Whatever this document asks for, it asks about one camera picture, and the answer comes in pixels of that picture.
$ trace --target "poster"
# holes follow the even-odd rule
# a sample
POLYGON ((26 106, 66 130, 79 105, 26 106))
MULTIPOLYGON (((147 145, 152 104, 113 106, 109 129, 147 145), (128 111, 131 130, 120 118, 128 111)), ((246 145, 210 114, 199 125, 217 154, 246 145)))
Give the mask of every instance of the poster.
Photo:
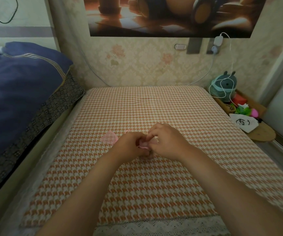
POLYGON ((266 0, 84 0, 91 36, 250 38, 266 0))

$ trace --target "right hand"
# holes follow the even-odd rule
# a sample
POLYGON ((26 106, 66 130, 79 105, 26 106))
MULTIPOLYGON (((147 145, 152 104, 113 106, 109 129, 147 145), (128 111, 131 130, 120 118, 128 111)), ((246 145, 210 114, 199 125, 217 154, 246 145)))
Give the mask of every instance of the right hand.
POLYGON ((150 141, 153 137, 158 137, 159 142, 149 143, 150 148, 169 160, 180 161, 183 152, 194 148, 177 129, 166 123, 157 123, 149 129, 146 141, 150 141))

